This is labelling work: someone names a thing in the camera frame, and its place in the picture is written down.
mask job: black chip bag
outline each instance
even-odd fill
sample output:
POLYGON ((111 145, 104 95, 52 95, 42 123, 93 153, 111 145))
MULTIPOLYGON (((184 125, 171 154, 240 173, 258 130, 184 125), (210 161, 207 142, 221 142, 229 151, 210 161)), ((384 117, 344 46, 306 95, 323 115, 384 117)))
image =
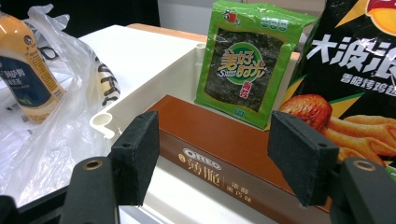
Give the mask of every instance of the black chip bag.
POLYGON ((279 110, 396 179, 396 0, 328 0, 279 110))
POLYGON ((266 4, 213 4, 195 103, 264 128, 303 29, 313 16, 266 4))

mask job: chip bag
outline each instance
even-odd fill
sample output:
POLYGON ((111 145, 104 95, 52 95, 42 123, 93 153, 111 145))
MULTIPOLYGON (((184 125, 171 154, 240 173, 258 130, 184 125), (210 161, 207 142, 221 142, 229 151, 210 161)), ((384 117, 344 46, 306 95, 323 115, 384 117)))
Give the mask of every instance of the chip bag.
POLYGON ((396 176, 396 1, 328 0, 280 111, 396 176))
POLYGON ((263 129, 290 55, 315 19, 267 4, 214 3, 195 103, 263 129))

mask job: juice bottle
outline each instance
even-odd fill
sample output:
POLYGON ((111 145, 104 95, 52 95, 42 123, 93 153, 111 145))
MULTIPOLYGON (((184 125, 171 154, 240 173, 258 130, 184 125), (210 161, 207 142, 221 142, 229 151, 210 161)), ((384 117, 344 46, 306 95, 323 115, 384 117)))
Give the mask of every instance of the juice bottle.
POLYGON ((30 28, 1 11, 0 77, 33 122, 44 121, 65 94, 43 62, 30 28))

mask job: plastic bottle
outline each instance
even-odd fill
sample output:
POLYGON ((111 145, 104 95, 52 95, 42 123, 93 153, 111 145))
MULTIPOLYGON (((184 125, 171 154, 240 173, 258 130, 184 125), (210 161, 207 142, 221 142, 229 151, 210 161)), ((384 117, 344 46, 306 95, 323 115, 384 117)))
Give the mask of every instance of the plastic bottle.
POLYGON ((43 62, 30 28, 1 11, 0 77, 33 122, 44 121, 65 93, 43 62))

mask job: dark blue label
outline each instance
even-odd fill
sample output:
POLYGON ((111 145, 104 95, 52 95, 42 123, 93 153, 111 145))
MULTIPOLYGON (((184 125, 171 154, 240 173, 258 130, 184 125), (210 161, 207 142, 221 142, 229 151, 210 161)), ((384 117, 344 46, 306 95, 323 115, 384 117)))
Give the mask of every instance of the dark blue label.
POLYGON ((0 77, 20 105, 37 107, 51 97, 44 83, 27 63, 0 56, 0 77))

